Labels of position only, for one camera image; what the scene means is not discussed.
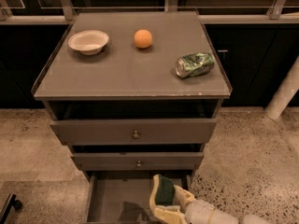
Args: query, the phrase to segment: white pipe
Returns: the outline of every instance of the white pipe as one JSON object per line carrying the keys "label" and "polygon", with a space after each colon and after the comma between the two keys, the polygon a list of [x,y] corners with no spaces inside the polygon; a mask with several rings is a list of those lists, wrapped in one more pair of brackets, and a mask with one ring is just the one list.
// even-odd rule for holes
{"label": "white pipe", "polygon": [[299,56],[293,64],[288,75],[282,81],[278,91],[273,96],[268,107],[265,109],[267,116],[277,119],[288,105],[292,97],[299,90]]}

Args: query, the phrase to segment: floor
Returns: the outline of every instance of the floor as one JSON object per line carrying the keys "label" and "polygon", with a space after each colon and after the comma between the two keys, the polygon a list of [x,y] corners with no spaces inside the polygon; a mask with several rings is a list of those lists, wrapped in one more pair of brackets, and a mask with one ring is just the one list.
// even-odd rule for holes
{"label": "floor", "polygon": [[[9,193],[23,203],[7,223],[81,221],[89,183],[49,124],[43,109],[0,109],[0,206]],[[298,224],[299,107],[277,120],[261,107],[222,108],[192,192],[240,219]]]}

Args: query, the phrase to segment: gray cabinet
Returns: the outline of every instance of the gray cabinet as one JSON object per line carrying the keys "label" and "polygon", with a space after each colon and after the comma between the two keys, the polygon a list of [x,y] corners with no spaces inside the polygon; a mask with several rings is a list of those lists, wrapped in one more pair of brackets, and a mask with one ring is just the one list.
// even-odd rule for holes
{"label": "gray cabinet", "polygon": [[[89,29],[108,33],[104,51],[84,56],[67,46],[71,35]],[[150,48],[133,45],[138,29],[152,32]],[[190,174],[199,166],[231,87],[194,12],[80,13],[62,42],[33,92],[51,114],[50,126],[70,148],[74,164],[91,181],[90,205],[100,202],[93,199],[95,184],[108,182],[98,180],[100,174],[113,176],[111,182],[119,179],[122,187],[126,174],[134,179],[146,172],[151,179],[150,172]],[[180,79],[176,60],[195,52],[213,53],[215,68]],[[140,210],[148,212],[149,203],[143,204]],[[86,221],[93,220],[92,209],[104,208],[96,206],[89,206]],[[112,221],[106,216],[96,221]]]}

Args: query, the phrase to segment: drawer handle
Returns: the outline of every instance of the drawer handle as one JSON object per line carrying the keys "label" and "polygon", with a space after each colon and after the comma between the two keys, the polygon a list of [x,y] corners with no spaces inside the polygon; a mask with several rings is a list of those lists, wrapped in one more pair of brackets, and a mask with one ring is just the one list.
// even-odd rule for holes
{"label": "drawer handle", "polygon": [[141,161],[137,161],[136,167],[137,167],[137,168],[141,168],[141,166],[142,166]]}
{"label": "drawer handle", "polygon": [[134,131],[132,137],[133,137],[134,139],[138,139],[139,136],[140,136],[140,135],[139,135],[138,131]]}

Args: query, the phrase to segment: speckled floor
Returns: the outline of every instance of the speckled floor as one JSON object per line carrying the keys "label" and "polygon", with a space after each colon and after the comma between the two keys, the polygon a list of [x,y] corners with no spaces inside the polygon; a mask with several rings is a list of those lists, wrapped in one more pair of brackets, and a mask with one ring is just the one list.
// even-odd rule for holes
{"label": "speckled floor", "polygon": [[[7,223],[81,221],[89,183],[49,123],[45,110],[0,109],[0,207],[8,193],[23,203]],[[278,120],[261,107],[222,108],[192,192],[239,218],[298,224],[299,108]]]}

